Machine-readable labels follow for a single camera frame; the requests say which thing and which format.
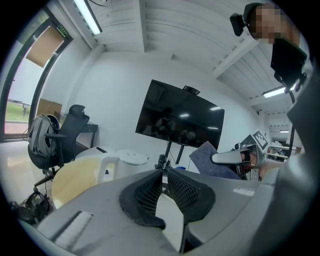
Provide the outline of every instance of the door frame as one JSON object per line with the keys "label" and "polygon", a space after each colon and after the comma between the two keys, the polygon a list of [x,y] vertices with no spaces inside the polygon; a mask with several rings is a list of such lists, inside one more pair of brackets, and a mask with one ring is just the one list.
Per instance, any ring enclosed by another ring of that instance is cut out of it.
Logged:
{"label": "door frame", "polygon": [[[27,54],[29,48],[34,44],[34,42],[40,37],[40,35],[49,27],[52,26],[53,28],[56,28],[61,24],[56,17],[50,12],[50,10],[45,6],[42,8],[49,16],[49,18],[42,23],[34,32],[33,34],[28,38],[28,40],[25,42],[25,44],[22,46],[21,50],[19,51],[18,55],[14,59],[9,72],[6,76],[3,89],[0,97],[0,142],[4,142],[6,140],[12,140],[12,139],[21,139],[23,138],[23,134],[5,134],[5,122],[6,122],[6,109],[7,109],[7,101],[9,97],[9,92],[11,89],[11,85],[13,82],[13,79],[16,75],[16,72],[19,68],[20,63],[24,59],[25,55]],[[36,109],[40,97],[40,93],[42,91],[43,85],[45,83],[45,80],[53,67],[54,63],[62,53],[62,51],[67,47],[67,45],[73,40],[73,38],[68,34],[64,37],[63,43],[60,45],[60,47],[57,49],[57,51],[53,54],[47,65],[45,66],[42,75],[38,81],[38,84],[36,86],[36,89],[34,91],[34,95],[31,102],[30,112],[29,112],[29,119],[28,119],[28,127],[30,127],[31,122],[33,118],[36,115]]]}

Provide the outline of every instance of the chair leg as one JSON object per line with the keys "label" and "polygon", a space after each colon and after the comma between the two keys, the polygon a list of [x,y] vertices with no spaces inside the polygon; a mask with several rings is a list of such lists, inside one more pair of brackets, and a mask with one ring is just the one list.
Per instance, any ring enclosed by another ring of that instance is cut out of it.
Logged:
{"label": "chair leg", "polygon": [[36,184],[34,184],[34,188],[37,188],[37,186],[39,186],[43,183],[46,183],[46,182],[52,180],[53,178],[54,178],[54,175],[52,175],[52,174],[48,175],[47,177],[39,180]]}

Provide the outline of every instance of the wooden table top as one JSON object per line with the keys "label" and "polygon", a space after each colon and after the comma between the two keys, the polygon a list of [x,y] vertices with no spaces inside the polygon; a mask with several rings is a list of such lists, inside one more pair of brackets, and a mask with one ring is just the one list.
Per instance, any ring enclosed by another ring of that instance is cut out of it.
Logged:
{"label": "wooden table top", "polygon": [[79,158],[66,163],[54,176],[52,200],[54,206],[61,206],[97,184],[101,159],[95,157]]}

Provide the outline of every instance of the grass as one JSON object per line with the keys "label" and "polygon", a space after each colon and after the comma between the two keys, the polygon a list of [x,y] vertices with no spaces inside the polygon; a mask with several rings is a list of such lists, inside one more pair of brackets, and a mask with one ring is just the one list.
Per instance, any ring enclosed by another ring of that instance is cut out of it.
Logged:
{"label": "grass", "polygon": [[24,108],[22,105],[7,102],[5,110],[6,121],[24,121],[29,120],[30,107],[27,107],[26,114],[24,115]]}

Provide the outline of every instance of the glass door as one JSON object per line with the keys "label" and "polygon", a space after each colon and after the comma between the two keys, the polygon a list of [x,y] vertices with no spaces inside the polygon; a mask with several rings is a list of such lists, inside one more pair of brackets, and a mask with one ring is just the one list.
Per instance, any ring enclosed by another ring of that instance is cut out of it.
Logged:
{"label": "glass door", "polygon": [[34,118],[45,78],[72,38],[57,20],[40,11],[18,37],[21,44],[3,86],[0,101],[1,141],[25,137]]}

